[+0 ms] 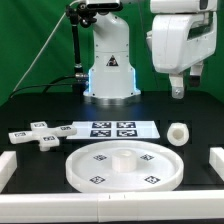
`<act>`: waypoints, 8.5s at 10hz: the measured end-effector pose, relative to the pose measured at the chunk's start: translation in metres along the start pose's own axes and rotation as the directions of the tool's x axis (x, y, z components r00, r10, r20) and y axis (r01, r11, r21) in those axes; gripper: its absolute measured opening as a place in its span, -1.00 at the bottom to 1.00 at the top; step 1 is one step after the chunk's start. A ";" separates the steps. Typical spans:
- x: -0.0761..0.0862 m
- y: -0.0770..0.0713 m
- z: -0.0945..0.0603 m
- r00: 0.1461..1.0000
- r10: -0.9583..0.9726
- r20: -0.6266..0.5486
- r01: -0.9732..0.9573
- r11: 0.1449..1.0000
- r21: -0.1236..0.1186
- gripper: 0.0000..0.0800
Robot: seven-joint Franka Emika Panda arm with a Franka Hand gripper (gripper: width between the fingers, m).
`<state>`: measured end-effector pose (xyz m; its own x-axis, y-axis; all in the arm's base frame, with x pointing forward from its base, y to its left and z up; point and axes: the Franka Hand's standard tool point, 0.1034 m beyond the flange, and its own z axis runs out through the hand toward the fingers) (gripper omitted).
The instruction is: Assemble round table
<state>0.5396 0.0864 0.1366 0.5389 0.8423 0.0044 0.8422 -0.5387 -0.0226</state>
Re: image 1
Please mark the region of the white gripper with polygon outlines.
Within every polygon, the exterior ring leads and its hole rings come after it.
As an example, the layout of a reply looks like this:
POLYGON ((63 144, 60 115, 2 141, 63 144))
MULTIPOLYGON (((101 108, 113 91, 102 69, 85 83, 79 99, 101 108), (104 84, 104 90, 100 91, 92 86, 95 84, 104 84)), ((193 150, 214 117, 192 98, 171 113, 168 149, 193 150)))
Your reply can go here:
POLYGON ((154 17, 147 42, 151 47, 155 70, 170 74, 174 99, 184 97, 184 75, 180 72, 191 66, 189 84, 191 87, 200 85, 204 64, 198 62, 215 52, 216 40, 216 12, 154 17))

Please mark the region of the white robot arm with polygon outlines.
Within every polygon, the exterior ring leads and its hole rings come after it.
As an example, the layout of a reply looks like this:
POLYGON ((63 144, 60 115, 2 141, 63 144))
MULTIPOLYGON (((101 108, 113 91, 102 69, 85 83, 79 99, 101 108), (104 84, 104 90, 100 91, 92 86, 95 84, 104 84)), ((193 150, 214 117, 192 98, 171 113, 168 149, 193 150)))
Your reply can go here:
MULTIPOLYGON (((113 14, 135 1, 84 0, 84 8, 96 20, 94 64, 84 92, 92 102, 120 105, 140 96, 129 61, 129 26, 113 14)), ((219 7, 219 0, 150 0, 155 18, 146 41, 155 70, 169 75, 176 99, 184 97, 184 71, 199 79, 203 61, 215 52, 219 7)))

